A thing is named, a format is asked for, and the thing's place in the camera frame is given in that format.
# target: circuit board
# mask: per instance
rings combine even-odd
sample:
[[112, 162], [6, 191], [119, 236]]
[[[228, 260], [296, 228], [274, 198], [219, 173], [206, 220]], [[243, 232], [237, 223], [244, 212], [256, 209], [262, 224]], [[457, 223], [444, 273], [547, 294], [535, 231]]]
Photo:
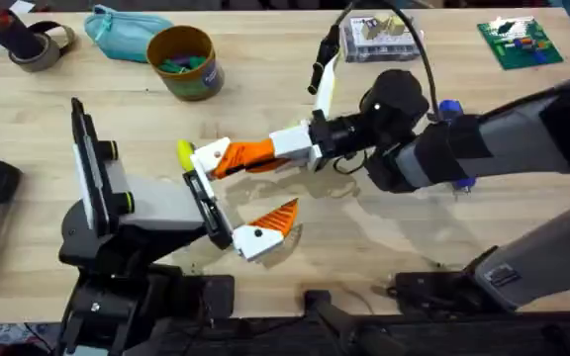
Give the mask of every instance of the circuit board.
[[503, 69], [558, 63], [562, 56], [531, 16], [477, 25]]

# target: cable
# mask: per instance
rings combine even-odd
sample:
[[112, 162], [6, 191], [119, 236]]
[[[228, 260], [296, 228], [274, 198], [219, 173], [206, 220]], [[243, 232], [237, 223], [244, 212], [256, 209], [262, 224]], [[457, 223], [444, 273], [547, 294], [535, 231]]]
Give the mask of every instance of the cable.
[[204, 331], [204, 326], [206, 325], [206, 321], [204, 320], [200, 325], [199, 325], [199, 330], [197, 330], [197, 332], [193, 335], [193, 337], [191, 337], [188, 340], [188, 343], [186, 344], [186, 347], [184, 347], [184, 351], [182, 351], [181, 356], [186, 356], [188, 355], [188, 351], [190, 351], [190, 348], [193, 346], [193, 342], [195, 342], [195, 340], [202, 334], [202, 331]]
[[38, 339], [46, 347], [50, 355], [52, 354], [52, 352], [54, 352], [54, 349], [49, 347], [48, 342], [44, 338], [42, 338], [36, 331], [34, 331], [27, 322], [24, 322], [24, 326], [36, 339]]
[[259, 331], [253, 332], [250, 336], [236, 336], [236, 335], [231, 335], [231, 336], [221, 336], [221, 337], [217, 337], [217, 336], [202, 335], [202, 334], [201, 334], [201, 331], [202, 331], [202, 327], [201, 327], [201, 326], [200, 326], [200, 329], [199, 329], [197, 332], [195, 332], [195, 333], [190, 333], [190, 332], [188, 332], [188, 331], [186, 331], [186, 330], [182, 330], [182, 329], [177, 330], [177, 332], [183, 334], [184, 336], [187, 336], [187, 337], [190, 337], [190, 338], [195, 338], [195, 339], [198, 339], [198, 340], [204, 340], [204, 341], [248, 340], [248, 339], [252, 339], [252, 338], [254, 338], [254, 337], [261, 336], [261, 335], [264, 335], [264, 334], [266, 334], [266, 333], [269, 333], [269, 332], [272, 332], [272, 331], [281, 329], [281, 328], [286, 327], [286, 326], [294, 325], [294, 324], [296, 324], [296, 323], [299, 323], [299, 322], [301, 322], [301, 321], [304, 321], [305, 319], [306, 319], [305, 316], [300, 316], [300, 317], [297, 317], [297, 318], [294, 318], [294, 319], [291, 319], [291, 320], [286, 320], [286, 321], [280, 322], [280, 323], [278, 323], [278, 324], [276, 324], [276, 325], [268, 326], [268, 327], [266, 327], [266, 328], [263, 329], [263, 330], [259, 330]]
[[[339, 25], [339, 23], [342, 22], [342, 20], [344, 20], [344, 18], [346, 17], [346, 15], [348, 15], [349, 12], [351, 12], [351, 10], [353, 10], [355, 8], [355, 6], [357, 4], [359, 4], [361, 1], [363, 0], [353, 0], [351, 1], [345, 8], [344, 10], [342, 10], [342, 12], [340, 13], [340, 15], [337, 17], [337, 19], [335, 20], [335, 25]], [[413, 22], [404, 14], [404, 12], [402, 12], [402, 10], [398, 9], [397, 6], [395, 6], [395, 4], [393, 4], [393, 2], [391, 0], [382, 0], [391, 10], [393, 10], [393, 12], [400, 18], [402, 19], [402, 21], [404, 22], [404, 25], [406, 26], [406, 28], [408, 29], [408, 31], [411, 33], [411, 35], [413, 36], [413, 40], [415, 40], [415, 45], [417, 46], [417, 49], [420, 52], [420, 55], [422, 56], [422, 61], [424, 62], [424, 68], [426, 69], [426, 76], [427, 76], [427, 84], [429, 86], [430, 89], [430, 101], [431, 101], [431, 107], [432, 107], [432, 112], [434, 113], [434, 118], [436, 121], [439, 121], [440, 119], [440, 115], [439, 115], [439, 107], [438, 107], [438, 101], [436, 100], [436, 88], [434, 86], [434, 76], [432, 75], [432, 69], [430, 68], [430, 61], [428, 60], [428, 55], [426, 54], [426, 49], [424, 48], [424, 44], [422, 43], [422, 37], [419, 36], [419, 34], [417, 33], [417, 31], [415, 30], [415, 27], [413, 26]]]
[[339, 157], [337, 158], [334, 162], [333, 162], [333, 170], [339, 174], [342, 175], [350, 175], [353, 174], [355, 172], [357, 172], [358, 170], [364, 168], [364, 163], [366, 163], [366, 160], [368, 159], [368, 153], [366, 152], [366, 149], [363, 149], [362, 152], [364, 152], [364, 157], [362, 158], [362, 162], [355, 168], [347, 170], [347, 171], [343, 171], [341, 170], [337, 164], [344, 159], [344, 157]]

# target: wooden table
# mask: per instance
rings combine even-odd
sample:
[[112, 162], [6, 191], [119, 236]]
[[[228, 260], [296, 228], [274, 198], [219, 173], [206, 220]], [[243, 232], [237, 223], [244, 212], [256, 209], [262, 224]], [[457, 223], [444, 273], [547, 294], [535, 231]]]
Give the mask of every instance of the wooden table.
[[[426, 33], [439, 99], [458, 99], [484, 112], [570, 77], [570, 21], [561, 9], [412, 11]], [[0, 234], [0, 321], [58, 320], [77, 271], [58, 262], [60, 223], [79, 199], [71, 150], [70, 104], [76, 96], [98, 134], [115, 139], [129, 173], [183, 184], [175, 141], [206, 143], [222, 136], [261, 139], [310, 116], [307, 94], [318, 44], [336, 12], [164, 13], [175, 24], [205, 30], [226, 72], [214, 98], [177, 101], [146, 64], [106, 58], [82, 30], [86, 14], [30, 14], [80, 36], [55, 67], [29, 74], [0, 51], [0, 159], [25, 177]], [[504, 71], [476, 29], [497, 16], [533, 15], [565, 61]], [[342, 64], [332, 113], [356, 110], [388, 67], [410, 69], [427, 91], [423, 65]], [[238, 174], [215, 184], [237, 220], [251, 220], [300, 198], [297, 226], [285, 245], [260, 263], [219, 251], [208, 238], [163, 260], [189, 273], [230, 273], [237, 279], [235, 315], [291, 315], [300, 296], [329, 289], [349, 312], [394, 313], [373, 292], [401, 271], [433, 263], [455, 269], [493, 244], [516, 239], [570, 208], [570, 176], [521, 174], [480, 179], [455, 201], [446, 185], [414, 194], [379, 192], [365, 172]], [[525, 310], [570, 310], [570, 293]]]

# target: cup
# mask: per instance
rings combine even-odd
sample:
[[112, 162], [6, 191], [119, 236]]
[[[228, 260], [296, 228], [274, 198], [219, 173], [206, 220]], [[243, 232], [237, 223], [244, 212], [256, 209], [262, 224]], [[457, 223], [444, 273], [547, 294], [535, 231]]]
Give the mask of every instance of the cup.
[[[197, 68], [182, 73], [159, 69], [167, 59], [191, 55], [206, 60]], [[224, 85], [224, 71], [217, 63], [212, 41], [194, 27], [175, 26], [159, 32], [148, 43], [146, 59], [168, 90], [181, 100], [210, 98]]]

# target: orange object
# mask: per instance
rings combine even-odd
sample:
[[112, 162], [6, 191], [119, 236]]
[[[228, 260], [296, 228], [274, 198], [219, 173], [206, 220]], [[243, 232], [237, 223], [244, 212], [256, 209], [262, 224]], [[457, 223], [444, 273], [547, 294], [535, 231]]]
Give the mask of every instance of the orange object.
[[274, 145], [269, 138], [261, 142], [234, 142], [226, 149], [213, 175], [222, 179], [243, 169], [250, 173], [266, 172], [288, 161], [286, 158], [274, 157]]
[[271, 213], [249, 223], [249, 225], [278, 230], [281, 231], [283, 236], [287, 236], [294, 225], [297, 214], [298, 199], [294, 199]]

